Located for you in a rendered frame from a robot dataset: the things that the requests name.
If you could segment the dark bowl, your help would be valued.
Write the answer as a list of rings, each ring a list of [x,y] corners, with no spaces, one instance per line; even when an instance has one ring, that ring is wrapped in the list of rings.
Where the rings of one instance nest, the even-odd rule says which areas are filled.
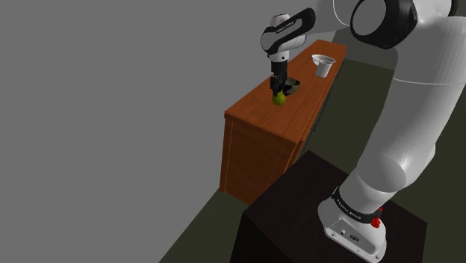
[[[282,92],[285,96],[289,96],[295,93],[300,86],[300,81],[295,78],[287,77],[286,81],[282,85]]]

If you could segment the white cup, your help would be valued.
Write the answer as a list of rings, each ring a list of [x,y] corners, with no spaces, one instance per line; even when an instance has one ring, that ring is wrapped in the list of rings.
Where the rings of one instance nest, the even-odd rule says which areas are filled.
[[[325,78],[332,65],[335,63],[335,59],[326,55],[312,55],[312,60],[317,66],[315,75],[319,78]]]

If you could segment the brown wooden chest of drawers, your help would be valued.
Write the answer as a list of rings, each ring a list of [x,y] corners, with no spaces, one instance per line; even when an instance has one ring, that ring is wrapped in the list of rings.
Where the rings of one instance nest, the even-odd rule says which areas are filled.
[[[347,48],[316,40],[288,63],[299,89],[274,105],[265,79],[226,110],[219,189],[250,205],[302,154],[302,149],[338,74]],[[335,63],[325,78],[315,75],[312,55]]]

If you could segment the dark robot stand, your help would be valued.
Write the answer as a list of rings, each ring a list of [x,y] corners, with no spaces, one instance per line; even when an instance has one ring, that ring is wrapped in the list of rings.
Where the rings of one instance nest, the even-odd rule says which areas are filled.
[[[367,263],[328,238],[317,207],[347,173],[306,152],[242,214],[230,263]],[[423,263],[427,223],[389,201],[380,263]]]

